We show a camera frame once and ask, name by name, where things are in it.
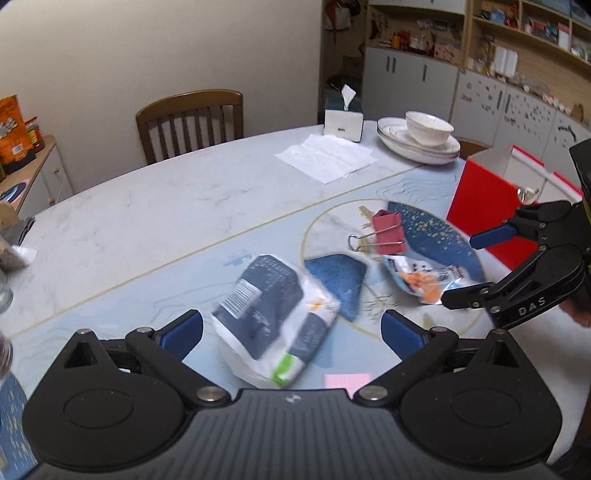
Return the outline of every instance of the red and white box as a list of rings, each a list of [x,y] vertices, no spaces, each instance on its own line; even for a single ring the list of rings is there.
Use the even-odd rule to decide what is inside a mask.
[[[522,205],[519,187],[538,189],[534,203],[577,203],[582,196],[576,185],[559,173],[549,173],[541,160],[522,148],[491,148],[467,159],[447,221],[470,236],[494,228]],[[513,270],[536,248],[535,242],[515,237],[487,250]]]

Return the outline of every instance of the chair backrest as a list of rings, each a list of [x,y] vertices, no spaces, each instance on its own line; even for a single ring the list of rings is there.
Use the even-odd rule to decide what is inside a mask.
[[[200,148],[215,145],[214,123],[219,126],[220,142],[228,141],[226,136],[226,115],[224,108],[232,109],[232,123],[234,135],[232,140],[244,137],[242,94],[235,90],[199,90],[197,92],[182,93],[163,98],[147,107],[142,108],[135,121],[138,125],[139,138],[142,142],[144,154],[148,164],[156,163],[156,154],[152,146],[150,132],[157,129],[162,159],[176,157],[183,153],[192,152]],[[184,141],[184,151],[178,141],[177,125],[180,120]],[[194,125],[194,135],[190,134],[189,125]],[[207,145],[204,144],[205,135],[202,131],[206,124]],[[173,155],[168,154],[166,137],[172,143]]]
[[[467,138],[456,138],[458,142],[460,142],[460,158],[467,160],[470,155],[474,155],[475,153],[481,152],[483,150],[487,150],[490,148],[490,145],[485,145],[484,143],[477,142],[476,140],[469,140]]]

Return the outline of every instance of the snack package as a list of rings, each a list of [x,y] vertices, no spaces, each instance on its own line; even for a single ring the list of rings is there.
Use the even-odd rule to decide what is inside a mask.
[[[396,284],[405,292],[419,297],[422,303],[440,304],[446,290],[474,285],[466,270],[455,265],[434,267],[424,260],[384,255],[382,261]]]
[[[285,388],[312,359],[339,307],[310,274],[260,255],[212,314],[220,353],[251,385]]]
[[[22,120],[17,97],[0,99],[0,162],[7,175],[35,160],[35,149]]]

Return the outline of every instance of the human hand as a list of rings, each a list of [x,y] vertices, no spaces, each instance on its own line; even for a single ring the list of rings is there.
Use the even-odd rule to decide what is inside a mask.
[[[591,313],[589,313],[588,310],[581,308],[574,299],[566,299],[560,304],[560,308],[562,311],[570,315],[579,325],[591,327]]]

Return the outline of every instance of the binder clip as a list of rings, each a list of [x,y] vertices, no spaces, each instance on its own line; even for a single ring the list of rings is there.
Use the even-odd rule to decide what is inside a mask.
[[[364,247],[377,247],[380,255],[397,255],[406,251],[404,244],[404,230],[402,229],[402,218],[400,214],[380,210],[371,218],[374,232],[366,235],[349,235],[347,243],[353,252],[358,252]],[[375,243],[369,244],[363,239],[375,235]],[[351,240],[357,240],[356,247]]]

